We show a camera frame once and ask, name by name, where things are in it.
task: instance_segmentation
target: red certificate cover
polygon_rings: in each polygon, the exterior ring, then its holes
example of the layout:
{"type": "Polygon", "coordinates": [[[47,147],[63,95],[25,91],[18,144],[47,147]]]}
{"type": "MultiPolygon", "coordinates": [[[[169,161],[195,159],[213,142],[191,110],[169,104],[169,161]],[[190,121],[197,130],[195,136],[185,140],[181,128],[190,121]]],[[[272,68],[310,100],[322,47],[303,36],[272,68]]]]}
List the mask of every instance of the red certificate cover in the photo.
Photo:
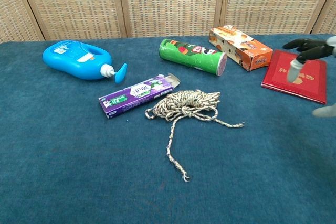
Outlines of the red certificate cover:
{"type": "Polygon", "coordinates": [[[326,104],[327,64],[323,60],[308,60],[294,83],[287,81],[290,62],[297,54],[275,50],[261,86],[326,104]]]}

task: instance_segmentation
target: green cylindrical can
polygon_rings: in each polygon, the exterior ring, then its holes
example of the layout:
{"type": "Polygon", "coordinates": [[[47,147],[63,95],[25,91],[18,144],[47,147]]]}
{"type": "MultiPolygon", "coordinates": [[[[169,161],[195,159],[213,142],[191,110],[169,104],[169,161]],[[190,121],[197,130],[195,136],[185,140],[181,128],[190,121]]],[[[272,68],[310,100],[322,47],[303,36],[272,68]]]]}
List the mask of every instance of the green cylindrical can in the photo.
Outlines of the green cylindrical can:
{"type": "Polygon", "coordinates": [[[227,54],[213,49],[171,39],[164,39],[159,48],[160,57],[188,67],[197,68],[221,76],[227,54]]]}

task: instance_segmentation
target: wicker panel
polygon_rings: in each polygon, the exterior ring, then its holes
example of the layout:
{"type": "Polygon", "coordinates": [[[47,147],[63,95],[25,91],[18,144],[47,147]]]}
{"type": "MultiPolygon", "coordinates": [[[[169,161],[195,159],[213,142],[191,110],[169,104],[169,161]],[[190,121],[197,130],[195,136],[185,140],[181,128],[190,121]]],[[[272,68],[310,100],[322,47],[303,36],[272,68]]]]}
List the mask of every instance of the wicker panel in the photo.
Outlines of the wicker panel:
{"type": "Polygon", "coordinates": [[[0,0],[0,42],[40,40],[23,0],[0,0]]]}
{"type": "Polygon", "coordinates": [[[222,9],[220,24],[233,25],[247,34],[309,33],[323,2],[324,0],[227,0],[222,9]]]}
{"type": "Polygon", "coordinates": [[[321,13],[320,26],[317,29],[319,34],[336,34],[336,0],[328,0],[321,13]]]}
{"type": "Polygon", "coordinates": [[[47,39],[122,37],[116,0],[29,1],[47,39]]]}
{"type": "Polygon", "coordinates": [[[216,0],[123,0],[123,6],[131,37],[208,35],[216,0]]]}

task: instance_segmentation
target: toothpaste box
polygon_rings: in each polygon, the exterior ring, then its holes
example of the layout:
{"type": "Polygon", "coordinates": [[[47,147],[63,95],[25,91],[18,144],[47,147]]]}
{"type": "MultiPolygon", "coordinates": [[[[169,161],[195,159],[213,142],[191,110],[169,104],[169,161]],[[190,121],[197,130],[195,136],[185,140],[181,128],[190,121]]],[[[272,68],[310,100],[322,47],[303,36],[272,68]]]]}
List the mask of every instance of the toothpaste box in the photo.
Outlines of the toothpaste box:
{"type": "Polygon", "coordinates": [[[247,71],[268,66],[273,50],[233,26],[213,28],[209,42],[247,71]]]}
{"type": "Polygon", "coordinates": [[[180,80],[168,74],[162,74],[148,79],[128,88],[99,98],[107,118],[113,118],[140,104],[154,100],[162,95],[170,93],[180,84],[180,80]]]}

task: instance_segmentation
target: coiled rope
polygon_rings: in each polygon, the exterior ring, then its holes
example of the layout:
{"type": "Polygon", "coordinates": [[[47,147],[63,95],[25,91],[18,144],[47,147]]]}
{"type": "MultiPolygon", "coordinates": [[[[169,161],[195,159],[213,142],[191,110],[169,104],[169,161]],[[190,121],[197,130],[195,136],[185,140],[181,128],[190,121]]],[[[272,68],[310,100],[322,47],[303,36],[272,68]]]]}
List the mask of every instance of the coiled rope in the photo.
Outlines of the coiled rope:
{"type": "Polygon", "coordinates": [[[173,142],[174,129],[178,120],[185,117],[195,117],[201,121],[215,121],[223,126],[229,128],[243,127],[244,123],[228,124],[217,119],[218,111],[217,104],[219,103],[220,92],[204,93],[201,90],[185,90],[176,93],[171,93],[158,102],[152,109],[147,109],[145,115],[148,119],[154,119],[156,116],[165,118],[167,121],[173,121],[171,128],[171,134],[169,136],[169,143],[167,146],[167,157],[169,161],[173,163],[177,169],[182,173],[182,177],[185,182],[188,182],[189,177],[187,172],[183,169],[171,155],[170,149],[173,142]],[[203,115],[200,112],[202,110],[213,110],[215,114],[213,116],[203,115]]]}

